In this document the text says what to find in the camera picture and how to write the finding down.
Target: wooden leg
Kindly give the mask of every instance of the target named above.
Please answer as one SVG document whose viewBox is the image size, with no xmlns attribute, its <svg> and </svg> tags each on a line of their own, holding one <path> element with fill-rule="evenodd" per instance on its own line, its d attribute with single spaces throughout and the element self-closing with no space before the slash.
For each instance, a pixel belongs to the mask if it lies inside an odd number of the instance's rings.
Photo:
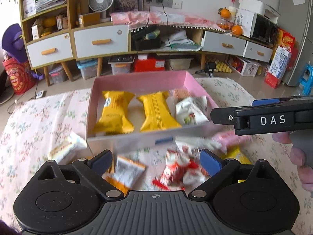
<svg viewBox="0 0 313 235">
<path fill-rule="evenodd" d="M 62 64 L 62 67 L 63 67 L 66 75 L 68 76 L 68 79 L 73 82 L 74 81 L 73 76 L 72 76 L 71 72 L 69 71 L 69 68 L 68 68 L 66 62 L 61 62 L 61 64 Z"/>
<path fill-rule="evenodd" d="M 100 77 L 100 76 L 101 76 L 101 72 L 102 72 L 102 60 L 103 60 L 103 57 L 98 57 L 97 77 Z"/>
<path fill-rule="evenodd" d="M 201 54 L 201 70 L 205 69 L 205 54 Z"/>
<path fill-rule="evenodd" d="M 43 67 L 43 73 L 44 73 L 44 76 L 46 78 L 47 86 L 50 86 L 49 72 L 48 72 L 47 66 Z"/>
</svg>

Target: crosshair symbol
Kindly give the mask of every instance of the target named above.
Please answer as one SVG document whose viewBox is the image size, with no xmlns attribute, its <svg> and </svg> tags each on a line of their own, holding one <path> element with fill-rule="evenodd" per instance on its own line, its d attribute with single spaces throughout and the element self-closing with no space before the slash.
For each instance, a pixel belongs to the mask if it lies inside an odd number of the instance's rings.
<svg viewBox="0 0 313 235">
<path fill-rule="evenodd" d="M 152 195 L 151 197 L 154 198 L 154 199 L 158 199 L 158 198 L 160 198 L 160 197 L 162 197 L 162 196 L 160 196 L 160 195 L 158 195 L 158 194 L 154 194 L 154 195 Z"/>
</svg>

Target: drawer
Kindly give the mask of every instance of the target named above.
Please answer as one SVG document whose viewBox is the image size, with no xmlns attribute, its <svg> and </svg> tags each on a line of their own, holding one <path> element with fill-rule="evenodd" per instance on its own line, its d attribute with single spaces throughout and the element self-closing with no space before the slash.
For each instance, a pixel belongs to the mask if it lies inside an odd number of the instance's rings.
<svg viewBox="0 0 313 235">
<path fill-rule="evenodd" d="M 203 51 L 242 56 L 246 40 L 206 31 L 202 39 Z"/>
<path fill-rule="evenodd" d="M 128 26 L 103 26 L 74 32 L 77 58 L 128 52 Z"/>
<path fill-rule="evenodd" d="M 262 45 L 247 41 L 243 57 L 269 62 L 273 50 Z"/>
<path fill-rule="evenodd" d="M 32 67 L 73 58 L 69 34 L 54 36 L 27 46 Z"/>
</svg>

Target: orange fruit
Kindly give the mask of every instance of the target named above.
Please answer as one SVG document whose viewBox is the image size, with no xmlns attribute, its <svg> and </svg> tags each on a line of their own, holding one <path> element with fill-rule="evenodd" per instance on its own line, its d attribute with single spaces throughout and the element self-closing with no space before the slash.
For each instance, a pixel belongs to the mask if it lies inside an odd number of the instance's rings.
<svg viewBox="0 0 313 235">
<path fill-rule="evenodd" d="M 236 35 L 242 35 L 241 26 L 233 26 L 232 32 L 233 32 L 233 34 L 236 34 Z"/>
<path fill-rule="evenodd" d="M 219 9 L 219 15 L 221 15 L 221 17 L 223 17 L 223 18 L 230 18 L 231 17 L 231 13 L 230 13 L 230 11 L 228 10 L 228 9 L 226 9 L 226 8 L 220 8 Z"/>
</svg>

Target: finger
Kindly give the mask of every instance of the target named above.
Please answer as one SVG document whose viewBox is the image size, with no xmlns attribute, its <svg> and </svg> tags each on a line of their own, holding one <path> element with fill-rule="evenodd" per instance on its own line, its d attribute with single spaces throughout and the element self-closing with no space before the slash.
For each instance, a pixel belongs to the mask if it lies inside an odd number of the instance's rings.
<svg viewBox="0 0 313 235">
<path fill-rule="evenodd" d="M 302 188 L 308 192 L 313 192 L 313 183 L 303 183 Z"/>
<path fill-rule="evenodd" d="M 277 132 L 273 133 L 273 140 L 282 143 L 282 144 L 290 144 L 292 143 L 289 139 L 289 133 L 290 132 Z"/>
<path fill-rule="evenodd" d="M 303 166 L 306 162 L 306 154 L 296 147 L 291 148 L 290 160 L 294 165 Z"/>
<path fill-rule="evenodd" d="M 298 175 L 302 183 L 313 183 L 313 169 L 309 166 L 298 167 Z"/>
</svg>

